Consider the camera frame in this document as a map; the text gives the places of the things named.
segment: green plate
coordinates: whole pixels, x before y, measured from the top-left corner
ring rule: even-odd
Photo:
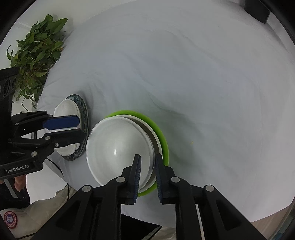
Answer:
[[[162,147],[162,152],[163,152],[163,156],[162,156],[163,163],[165,166],[168,166],[168,164],[169,164],[168,144],[167,144],[166,138],[165,138],[164,134],[162,133],[161,129],[154,123],[154,121],[139,112],[135,112],[135,111],[131,111],[131,110],[122,110],[122,111],[114,112],[114,113],[106,116],[105,118],[113,117],[113,116],[117,116],[117,115],[131,115],[131,116],[138,117],[139,119],[145,121],[155,131],[157,137],[159,138],[159,141],[160,141],[160,144]],[[138,196],[141,197],[146,194],[149,194],[151,191],[155,190],[156,188],[157,188],[157,182],[155,182],[151,187],[149,187],[144,192],[139,193]]]

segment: stacked plates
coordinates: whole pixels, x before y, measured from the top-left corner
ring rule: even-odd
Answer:
[[[69,116],[69,115],[77,115],[79,119],[82,119],[81,113],[77,104],[70,99],[65,99],[55,108],[54,117]],[[77,127],[57,129],[57,130],[53,130],[52,132],[78,129],[80,128],[80,124],[81,123],[79,123]],[[79,148],[79,146],[80,146],[80,143],[70,144],[66,147],[56,148],[56,151],[62,156],[70,156]]]
[[[142,118],[131,115],[131,111],[126,112],[114,113],[93,128],[87,141],[87,162],[96,181],[105,185],[121,176],[123,169],[132,165],[134,155],[139,154],[139,196],[142,196],[156,188],[155,156],[163,155],[163,150],[153,128]]]

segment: black cable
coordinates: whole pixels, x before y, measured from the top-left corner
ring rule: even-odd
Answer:
[[[31,237],[33,236],[35,233],[32,233],[32,234],[29,234],[29,235],[26,235],[26,236],[22,236],[20,238],[17,238],[17,240],[21,240],[21,239],[24,239],[24,238],[27,238],[27,237]]]
[[[62,172],[62,170],[59,168],[59,166],[57,166],[53,161],[51,161],[49,158],[46,158],[48,161],[50,161],[50,162],[52,162],[58,169],[59,169],[59,171],[61,172],[61,174],[63,175],[63,172]],[[67,186],[68,186],[68,199],[67,199],[67,201],[69,200],[69,198],[70,198],[70,186],[69,186],[69,184],[67,183]]]

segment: jacket sleeve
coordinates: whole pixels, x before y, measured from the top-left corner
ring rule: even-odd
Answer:
[[[27,188],[24,188],[25,197],[23,199],[11,196],[5,183],[0,184],[0,210],[7,208],[24,208],[30,205],[30,196]]]

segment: white tablecloth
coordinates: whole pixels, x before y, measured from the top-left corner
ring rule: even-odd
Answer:
[[[138,0],[77,27],[38,103],[53,114],[67,96],[88,104],[91,129],[107,114],[141,112],[161,128],[170,166],[214,185],[250,221],[295,195],[294,60],[275,33],[240,6],[213,0]],[[74,188],[97,187],[86,154],[51,157]],[[122,213],[175,226],[157,191]]]

